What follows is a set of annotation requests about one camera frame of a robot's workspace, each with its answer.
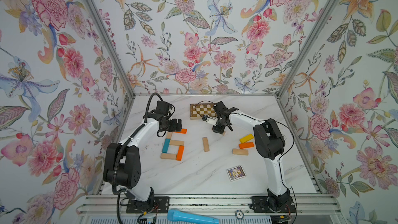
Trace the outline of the teal wooden block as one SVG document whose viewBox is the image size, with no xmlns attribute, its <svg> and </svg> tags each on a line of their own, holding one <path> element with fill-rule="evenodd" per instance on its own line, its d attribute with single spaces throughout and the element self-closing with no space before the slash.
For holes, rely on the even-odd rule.
<svg viewBox="0 0 398 224">
<path fill-rule="evenodd" d="M 162 148 L 162 153 L 167 153 L 169 150 L 169 146 L 170 146 L 170 139 L 165 139 L 163 148 Z"/>
</svg>

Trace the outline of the orange block front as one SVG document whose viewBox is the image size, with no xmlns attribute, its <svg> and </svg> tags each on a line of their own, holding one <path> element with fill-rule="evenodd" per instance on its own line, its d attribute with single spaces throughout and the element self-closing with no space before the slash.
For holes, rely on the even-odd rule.
<svg viewBox="0 0 398 224">
<path fill-rule="evenodd" d="M 183 152 L 184 152 L 184 146 L 179 146 L 178 153 L 177 153 L 177 156 L 176 156 L 176 160 L 177 161 L 181 161 L 182 160 Z"/>
</svg>

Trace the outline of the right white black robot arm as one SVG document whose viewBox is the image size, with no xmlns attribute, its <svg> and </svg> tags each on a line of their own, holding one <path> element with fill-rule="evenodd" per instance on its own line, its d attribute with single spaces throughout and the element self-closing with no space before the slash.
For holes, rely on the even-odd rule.
<svg viewBox="0 0 398 224">
<path fill-rule="evenodd" d="M 227 108 L 223 102 L 215 103 L 213 109 L 216 117 L 203 117 L 202 120 L 212 125 L 214 133 L 222 134 L 225 128 L 232 131 L 233 125 L 251 131 L 255 148 L 264 159 L 267 193 L 265 197 L 252 197 L 250 208 L 255 213 L 297 213 L 295 194 L 285 183 L 282 161 L 286 141 L 279 129 L 279 122 L 271 118 L 259 120 L 240 112 L 236 107 Z"/>
</svg>

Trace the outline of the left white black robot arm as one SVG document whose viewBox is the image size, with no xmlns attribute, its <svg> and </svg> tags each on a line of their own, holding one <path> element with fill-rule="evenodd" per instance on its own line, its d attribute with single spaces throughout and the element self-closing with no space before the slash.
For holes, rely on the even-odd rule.
<svg viewBox="0 0 398 224">
<path fill-rule="evenodd" d="M 175 107 L 166 101 L 157 101 L 154 110 L 146 110 L 142 123 L 126 139 L 111 143 L 105 154 L 103 180 L 112 186 L 114 195 L 124 194 L 133 201 L 150 202 L 153 189 L 140 183 L 142 166 L 140 145 L 154 136 L 182 130 L 182 121 L 173 119 Z"/>
</svg>

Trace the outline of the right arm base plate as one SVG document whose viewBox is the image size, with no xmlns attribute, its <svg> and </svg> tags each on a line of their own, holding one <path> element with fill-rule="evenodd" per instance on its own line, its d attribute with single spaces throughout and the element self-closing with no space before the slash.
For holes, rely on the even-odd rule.
<svg viewBox="0 0 398 224">
<path fill-rule="evenodd" d="M 250 208 L 255 213 L 296 213 L 296 205 L 294 198 L 288 198 L 286 201 L 276 200 L 268 196 L 253 196 L 251 197 Z"/>
</svg>

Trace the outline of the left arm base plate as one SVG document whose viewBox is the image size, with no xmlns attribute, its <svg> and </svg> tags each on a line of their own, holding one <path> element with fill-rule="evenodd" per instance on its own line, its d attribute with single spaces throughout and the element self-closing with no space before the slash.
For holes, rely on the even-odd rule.
<svg viewBox="0 0 398 224">
<path fill-rule="evenodd" d="M 150 210 L 155 214 L 167 214 L 170 206 L 170 197 L 153 197 L 146 202 L 129 200 L 126 213 L 128 214 L 142 214 L 149 213 Z"/>
</svg>

